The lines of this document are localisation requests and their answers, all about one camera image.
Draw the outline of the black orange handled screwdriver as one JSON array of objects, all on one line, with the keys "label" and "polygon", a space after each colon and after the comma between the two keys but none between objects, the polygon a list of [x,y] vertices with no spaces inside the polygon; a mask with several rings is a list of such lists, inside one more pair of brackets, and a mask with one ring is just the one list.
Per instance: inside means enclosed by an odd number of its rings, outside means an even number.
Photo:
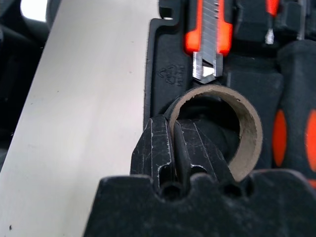
[{"label": "black orange handled screwdriver", "polygon": [[274,163],[300,172],[316,190],[316,41],[291,42],[277,62],[284,89],[273,128]]}]

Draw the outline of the orange black utility knife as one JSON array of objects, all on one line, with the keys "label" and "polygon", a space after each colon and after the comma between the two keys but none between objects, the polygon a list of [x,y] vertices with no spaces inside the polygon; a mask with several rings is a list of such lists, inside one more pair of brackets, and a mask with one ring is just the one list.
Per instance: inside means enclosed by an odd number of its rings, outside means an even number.
[{"label": "orange black utility knife", "polygon": [[192,55],[193,78],[207,84],[223,74],[231,50],[234,0],[188,0],[185,51]]}]

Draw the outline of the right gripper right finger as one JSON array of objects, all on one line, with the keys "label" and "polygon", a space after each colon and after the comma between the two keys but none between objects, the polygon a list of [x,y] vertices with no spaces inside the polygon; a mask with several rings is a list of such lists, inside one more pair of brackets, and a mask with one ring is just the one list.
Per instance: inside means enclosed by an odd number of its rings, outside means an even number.
[{"label": "right gripper right finger", "polygon": [[175,122],[173,141],[176,172],[184,186],[197,173],[207,174],[216,183],[235,181],[220,150],[192,120]]}]

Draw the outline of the brown core tape roll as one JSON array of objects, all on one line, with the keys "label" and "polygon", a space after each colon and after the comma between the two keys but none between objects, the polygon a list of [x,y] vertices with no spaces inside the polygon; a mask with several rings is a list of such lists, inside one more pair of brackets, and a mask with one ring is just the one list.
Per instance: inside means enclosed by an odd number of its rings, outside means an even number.
[{"label": "brown core tape roll", "polygon": [[195,87],[175,103],[171,109],[169,125],[174,137],[174,125],[183,105],[200,95],[217,96],[234,110],[239,121],[239,146],[228,168],[236,181],[244,179],[257,164],[263,144],[263,129],[260,116],[253,105],[237,91],[221,85],[204,85]]}]

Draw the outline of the black tool case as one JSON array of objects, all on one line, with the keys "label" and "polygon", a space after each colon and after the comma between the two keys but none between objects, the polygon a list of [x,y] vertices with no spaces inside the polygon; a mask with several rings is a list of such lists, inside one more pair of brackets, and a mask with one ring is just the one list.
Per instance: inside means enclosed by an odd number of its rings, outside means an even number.
[{"label": "black tool case", "polygon": [[[150,21],[145,73],[144,121],[164,113],[197,83],[192,55],[185,51],[188,0],[159,0],[159,18]],[[284,89],[277,62],[280,49],[298,40],[316,41],[316,0],[279,0],[274,44],[265,44],[268,14],[265,0],[234,0],[233,38],[215,81],[245,96],[259,113],[263,146],[258,168],[275,165],[272,137]]]}]

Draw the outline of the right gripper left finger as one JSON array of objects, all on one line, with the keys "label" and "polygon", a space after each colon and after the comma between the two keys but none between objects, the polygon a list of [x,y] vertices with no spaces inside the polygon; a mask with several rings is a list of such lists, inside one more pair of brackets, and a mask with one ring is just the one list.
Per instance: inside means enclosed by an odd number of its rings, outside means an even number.
[{"label": "right gripper left finger", "polygon": [[131,156],[131,175],[148,175],[155,188],[175,178],[170,126],[163,115],[148,120]]}]

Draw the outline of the slim orange screwdriver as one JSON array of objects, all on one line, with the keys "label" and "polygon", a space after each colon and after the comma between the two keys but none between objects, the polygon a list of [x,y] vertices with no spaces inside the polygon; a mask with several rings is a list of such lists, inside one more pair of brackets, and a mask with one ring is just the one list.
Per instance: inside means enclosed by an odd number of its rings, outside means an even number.
[{"label": "slim orange screwdriver", "polygon": [[265,44],[274,44],[274,18],[277,15],[279,0],[265,0],[266,2],[266,12],[268,14],[268,30],[265,35]]}]

